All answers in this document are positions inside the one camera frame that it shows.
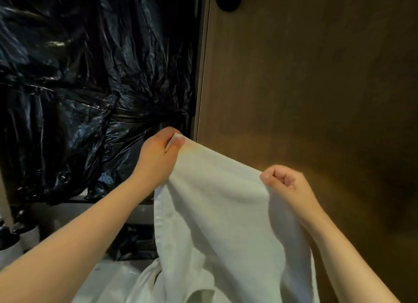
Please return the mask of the white towel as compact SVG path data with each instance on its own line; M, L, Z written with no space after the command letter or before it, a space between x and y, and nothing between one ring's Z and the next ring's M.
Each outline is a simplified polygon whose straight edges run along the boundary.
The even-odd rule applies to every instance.
M126 303L320 303L304 231L259 175L186 139L155 191L159 257Z

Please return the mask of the person's left forearm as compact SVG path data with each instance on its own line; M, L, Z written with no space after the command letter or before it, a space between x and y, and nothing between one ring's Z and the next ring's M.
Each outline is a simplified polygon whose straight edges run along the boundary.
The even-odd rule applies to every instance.
M0 303L71 303L134 209L159 186L128 179L0 272Z

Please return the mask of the person's left hand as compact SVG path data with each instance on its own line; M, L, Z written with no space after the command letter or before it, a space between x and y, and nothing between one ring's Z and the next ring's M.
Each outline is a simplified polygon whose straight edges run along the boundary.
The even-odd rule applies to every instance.
M180 131L166 127L147 139L140 151L138 163L130 176L142 195L148 196L172 173L179 152L166 152L171 137L183 137Z

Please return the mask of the brown wooden panel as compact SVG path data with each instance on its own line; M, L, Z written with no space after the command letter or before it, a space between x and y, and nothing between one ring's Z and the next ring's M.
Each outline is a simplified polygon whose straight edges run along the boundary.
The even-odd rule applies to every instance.
M418 303L418 0L202 3L195 139L302 172L403 303Z

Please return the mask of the black plastic sheet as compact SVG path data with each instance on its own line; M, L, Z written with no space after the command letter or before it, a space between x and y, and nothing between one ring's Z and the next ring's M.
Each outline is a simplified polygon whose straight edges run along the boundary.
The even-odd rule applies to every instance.
M8 197L96 202L144 142L187 135L196 0L0 0L0 166Z

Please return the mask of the white pump bottle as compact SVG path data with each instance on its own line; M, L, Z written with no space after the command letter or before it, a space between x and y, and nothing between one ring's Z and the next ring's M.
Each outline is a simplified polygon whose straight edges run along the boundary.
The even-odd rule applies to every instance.
M0 271L24 254L20 237L0 218Z
M17 212L12 232L19 235L24 253L40 243L39 225L27 209L21 209Z

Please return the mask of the person's right forearm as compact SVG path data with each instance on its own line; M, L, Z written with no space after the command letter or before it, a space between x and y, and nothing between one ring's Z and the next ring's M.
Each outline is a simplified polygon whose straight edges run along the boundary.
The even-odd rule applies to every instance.
M340 303L400 303L321 207L308 231Z

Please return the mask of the person's right hand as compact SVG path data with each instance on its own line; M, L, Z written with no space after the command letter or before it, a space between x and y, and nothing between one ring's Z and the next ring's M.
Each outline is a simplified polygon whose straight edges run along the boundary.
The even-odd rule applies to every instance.
M280 187L269 188L287 203L306 228L313 229L327 218L301 172L284 165L272 165L267 170L276 170L276 175L281 180Z

